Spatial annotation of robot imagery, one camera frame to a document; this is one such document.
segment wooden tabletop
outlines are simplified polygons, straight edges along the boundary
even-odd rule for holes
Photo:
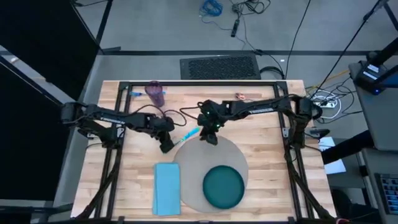
[[[303,81],[286,81],[289,93],[304,95]],[[101,89],[98,106],[114,109],[118,92],[118,81],[105,81]],[[133,91],[144,93],[142,86],[133,87]],[[165,106],[163,110],[178,110],[182,107],[196,106],[197,102],[211,99],[217,103],[222,100],[234,100],[235,93],[243,93],[251,100],[274,98],[274,92],[268,86],[164,86]],[[130,111],[151,104],[147,96],[132,98]],[[160,112],[155,108],[145,108],[142,112]],[[198,116],[199,109],[189,113]],[[176,123],[183,123],[178,114],[168,113]],[[173,142],[178,141],[197,126],[197,121],[187,118],[188,124],[176,127],[170,133]],[[238,206],[221,213],[200,213],[181,202],[182,214],[171,217],[158,217],[152,214],[154,189],[154,164],[172,162],[180,145],[169,153],[163,154],[159,142],[147,134],[126,131],[118,189],[114,204],[113,220],[125,216],[126,220],[217,220],[217,221],[285,221],[294,217],[294,206],[289,184],[284,147],[279,128],[277,113],[257,114],[239,121],[228,121],[218,135],[234,142],[246,157],[249,165],[249,180],[244,198]],[[306,139],[309,146],[318,147],[313,139]],[[106,150],[100,145],[89,147],[86,152],[83,170],[76,193],[72,217],[83,211],[100,186]],[[328,179],[323,168],[321,155],[314,149],[302,149],[302,157],[308,180],[308,186],[317,200],[331,215],[335,209],[331,199]],[[306,217],[305,204],[299,190],[303,216]],[[104,196],[107,205],[108,195]]]

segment black cable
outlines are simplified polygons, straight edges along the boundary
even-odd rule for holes
[[[247,0],[247,1],[244,1],[244,2],[241,2],[241,3],[234,3],[234,2],[232,2],[232,0],[229,0],[229,1],[232,3],[232,11],[235,12],[235,13],[238,15],[238,20],[239,20],[240,17],[242,16],[243,25],[244,25],[244,39],[246,40],[246,42],[250,45],[250,47],[252,48],[252,50],[253,50],[254,52],[257,52],[257,53],[260,54],[260,55],[266,54],[266,55],[270,56],[270,57],[274,60],[274,62],[275,62],[276,64],[278,64],[278,67],[279,67],[279,71],[274,70],[274,72],[277,72],[279,75],[281,75],[282,79],[285,80],[284,70],[282,69],[282,66],[280,66],[280,63],[279,63],[272,55],[267,54],[267,53],[263,52],[262,50],[255,49],[255,48],[253,47],[253,45],[249,42],[249,40],[248,40],[248,32],[247,32],[247,29],[246,29],[246,21],[245,21],[245,19],[244,19],[244,15],[250,15],[250,14],[254,14],[254,13],[256,13],[256,14],[262,14],[263,12],[265,12],[266,9],[271,5],[271,0],[267,0],[267,1],[268,1],[268,5],[267,5],[266,7],[263,7],[263,10],[261,10],[261,11],[259,11],[259,12],[255,11],[255,9],[256,9],[256,7],[257,7],[257,6],[256,6],[256,7],[254,8],[254,11],[252,11],[252,13],[250,13],[250,14],[243,14],[243,9],[241,9],[240,6],[243,6],[243,5],[246,5],[246,4],[249,4],[249,5],[250,5],[250,2],[251,2],[251,3],[257,3],[257,5],[261,3],[261,4],[264,6],[264,3],[260,2],[259,0],[257,0],[257,1],[256,1],[256,0]]]
[[[361,216],[354,217],[354,218],[349,218],[349,220],[351,221],[351,220],[354,220],[354,219],[357,219],[357,218],[366,217],[366,216],[372,215],[372,214],[374,214],[374,213],[376,213],[376,212],[378,213],[379,211],[377,210],[377,211],[369,212],[368,214],[365,214],[365,215],[361,215]]]
[[[312,136],[311,134],[307,134],[307,133],[304,133],[306,136],[309,136],[309,137],[311,137],[311,138],[313,138],[313,139],[316,139],[316,140],[318,140],[318,143],[321,141],[320,139],[318,139],[318,138],[316,138],[315,136]]]
[[[324,145],[319,145],[320,147],[335,147],[335,146],[324,146]]]
[[[346,88],[346,90],[348,90],[348,91],[342,91],[339,88]],[[343,86],[343,85],[336,86],[336,90],[338,90],[340,93],[344,93],[344,94],[351,94],[351,93],[356,92],[356,91],[350,90],[348,87]]]
[[[180,127],[184,127],[185,125],[187,125],[187,119],[185,118],[185,116],[184,116],[182,113],[180,113],[180,112],[178,112],[178,111],[176,111],[176,110],[167,110],[167,111],[164,111],[164,113],[166,114],[166,113],[169,112],[169,111],[175,112],[175,113],[181,115],[181,117],[184,119],[184,124],[177,124],[177,123],[174,123],[174,125],[177,125],[177,126],[180,126]]]
[[[126,116],[130,116],[130,115],[132,115],[132,114],[135,114],[135,113],[137,113],[138,111],[140,111],[140,110],[142,110],[142,109],[144,109],[144,108],[146,108],[146,107],[148,107],[148,106],[151,106],[151,107],[154,107],[154,108],[158,109],[158,110],[162,113],[163,117],[166,117],[166,114],[164,114],[164,112],[162,111],[162,109],[160,109],[159,107],[157,107],[157,106],[155,106],[155,105],[144,105],[144,106],[141,106],[140,108],[138,108],[137,110],[135,110],[134,112],[132,112],[131,114],[128,114],[128,115],[126,115]]]
[[[260,69],[260,74],[266,71],[278,73],[282,77],[282,79],[285,80],[285,75],[283,71],[275,66],[265,66],[264,68]]]
[[[344,118],[345,116],[348,116],[348,115],[351,115],[351,114],[357,114],[357,113],[362,113],[363,111],[355,111],[355,112],[351,112],[351,113],[346,113],[346,114],[344,114],[343,116],[340,116],[340,117],[338,117],[338,118],[336,118],[336,119],[334,119],[334,120],[332,120],[332,121],[329,121],[329,122],[325,122],[325,121],[320,121],[319,119],[317,120],[319,123],[321,123],[321,124],[330,124],[330,123],[332,123],[332,122],[335,122],[335,121],[337,121],[338,119],[340,119],[340,118]]]
[[[98,3],[106,2],[106,1],[109,1],[109,0],[103,0],[103,1],[93,2],[93,3],[85,4],[85,5],[83,5],[82,3],[78,3],[78,2],[75,1],[75,2],[74,2],[74,5],[77,6],[77,7],[85,7],[85,6],[92,6],[92,5],[94,5],[94,4],[98,4]]]
[[[287,153],[285,153],[284,154],[284,157],[285,157],[285,160],[287,161],[287,162],[294,162],[294,161],[296,161],[297,160],[297,155],[295,155],[295,158],[294,159],[292,159],[291,161],[290,160],[288,160],[288,158],[287,158]]]
[[[239,3],[234,3],[232,0],[229,1],[232,3],[232,11],[238,15],[238,19],[240,19],[241,16],[262,14],[271,5],[271,0],[266,0],[268,2],[267,6],[263,2],[260,2],[260,0],[246,0]],[[243,13],[245,6],[249,13]]]
[[[192,109],[197,109],[197,108],[199,108],[199,106],[187,107],[187,108],[180,108],[180,112],[183,113],[185,116],[188,116],[188,117],[190,117],[190,118],[192,118],[192,119],[197,120],[198,118],[196,118],[196,117],[194,117],[194,116],[192,116],[192,115],[189,115],[189,114],[187,114],[186,112],[183,111],[183,110],[192,110]]]
[[[308,146],[308,145],[304,145],[305,147],[309,147],[310,149],[315,149],[315,150],[317,150],[317,151],[319,151],[319,152],[322,152],[320,149],[318,149],[318,148],[315,148],[315,147],[312,147],[312,146]]]
[[[231,30],[232,30],[232,29],[225,29],[225,28],[222,28],[222,27],[221,27],[220,25],[218,25],[218,23],[216,23],[215,21],[208,21],[208,22],[206,22],[206,21],[203,20],[203,18],[204,18],[205,16],[203,16],[203,15],[200,15],[200,16],[201,16],[201,21],[202,21],[204,24],[214,24],[214,25],[216,25],[216,26],[217,26],[219,29],[221,29],[221,30],[227,30],[227,31],[231,31]],[[246,46],[246,42],[245,42],[244,40],[240,39],[240,38],[238,37],[238,35],[236,35],[235,38],[237,38],[240,42],[243,43],[243,46],[242,46],[242,48],[241,48],[241,50],[243,50],[244,47]]]
[[[297,28],[297,30],[296,30],[296,34],[294,35],[292,47],[290,48],[290,51],[289,51],[289,56],[287,56],[287,62],[286,62],[286,78],[287,78],[287,71],[289,70],[289,60],[290,60],[290,56],[292,55],[292,51],[293,51],[293,48],[294,48],[294,43],[296,42],[297,34],[299,33],[299,30],[300,30],[300,28],[301,28],[301,25],[303,24],[303,21],[304,21],[305,15],[307,14],[307,10],[308,10],[308,7],[310,6],[310,3],[311,3],[311,0],[308,0],[308,4],[307,4],[307,6],[306,6],[306,8],[305,8],[303,17],[301,18],[300,24],[298,25],[298,28]]]
[[[97,142],[97,143],[89,144],[89,145],[86,147],[85,150],[87,150],[87,149],[88,149],[89,147],[91,147],[91,146],[95,146],[95,145],[98,145],[98,144],[102,144],[102,142]]]
[[[347,78],[346,80],[344,80],[344,81],[342,81],[342,82],[337,82],[337,83],[334,83],[334,84],[332,84],[332,85],[330,85],[330,86],[328,86],[328,87],[323,87],[323,88],[320,88],[320,90],[326,90],[326,89],[329,89],[329,88],[331,88],[331,87],[333,87],[333,86],[335,86],[335,85],[339,85],[339,84],[344,84],[347,80],[349,80],[351,77],[349,77],[349,78]]]
[[[87,118],[89,115],[86,116],[81,116],[78,119],[74,120],[74,121],[67,121],[67,122],[63,122],[62,124],[77,124],[77,122],[83,118]]]
[[[325,100],[321,101],[321,103],[326,103],[326,102],[329,102],[329,101],[331,101],[331,100],[335,100],[334,98],[327,99],[327,98],[328,98],[330,95],[332,95],[332,94],[338,95],[338,96],[346,96],[347,94],[350,94],[350,93],[346,93],[346,92],[344,92],[343,94],[334,93],[334,91],[336,91],[336,90],[339,91],[338,88],[341,87],[341,86],[343,86],[349,79],[350,79],[350,78],[347,78],[346,80],[344,80],[344,81],[342,81],[341,83],[339,83],[339,85],[337,85],[336,88],[335,88],[334,90],[332,90],[332,91],[329,92],[329,94],[325,97]]]
[[[349,95],[349,93],[347,93],[347,94],[338,94],[338,93],[334,93],[334,94],[337,94],[337,96],[334,97],[334,98],[332,98],[333,100],[334,100],[334,99],[341,100],[341,99],[343,99],[344,97],[346,97],[346,96]]]
[[[372,14],[375,10],[375,8],[377,7],[377,5],[379,4],[381,0],[378,0],[377,3],[375,3],[375,5],[373,6],[373,8],[371,9],[370,13]],[[351,45],[351,43],[354,41],[355,37],[359,34],[359,32],[361,31],[362,27],[365,25],[366,21],[362,21],[362,24],[360,25],[360,27],[358,28],[358,30],[356,31],[355,35],[353,36],[353,38],[350,40],[350,42],[348,43],[348,45],[345,47],[344,51],[342,51],[342,53],[340,54],[340,56],[338,57],[336,63],[334,64],[334,66],[331,68],[329,74],[325,77],[325,79],[321,82],[321,85],[319,85],[319,87],[317,88],[317,90],[315,91],[315,93],[313,93],[313,95],[311,96],[311,98],[317,94],[318,90],[322,87],[322,85],[328,80],[329,76],[331,75],[331,73],[333,72],[333,70],[335,69],[335,67],[337,66],[338,62],[340,61],[340,59],[343,57],[343,55],[346,53],[348,47]]]
[[[351,103],[349,104],[349,106],[346,108],[346,109],[344,109],[341,113],[342,114],[347,114],[347,113],[345,113],[350,107],[352,107],[352,105],[354,104],[354,102],[355,102],[355,96],[354,96],[354,93],[349,89],[349,88],[347,88],[347,87],[345,87],[345,86],[339,86],[340,88],[346,88],[348,91],[349,91],[349,93],[351,94],[351,96],[352,96],[352,100],[351,100]]]

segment purple cup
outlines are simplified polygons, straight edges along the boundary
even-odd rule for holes
[[[164,105],[163,87],[160,82],[150,81],[149,84],[145,86],[145,92],[155,106],[161,107]]]

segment power strip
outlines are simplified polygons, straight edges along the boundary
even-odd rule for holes
[[[320,108],[335,108],[337,106],[337,103],[330,103],[328,102],[325,105],[321,105],[321,102],[314,102],[315,105],[319,106]]]

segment dark wall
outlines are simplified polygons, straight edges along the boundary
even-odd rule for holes
[[[99,49],[69,0],[1,1],[0,45],[75,100]]]
[[[3,63],[0,199],[54,200],[69,130],[60,123],[59,105]]]

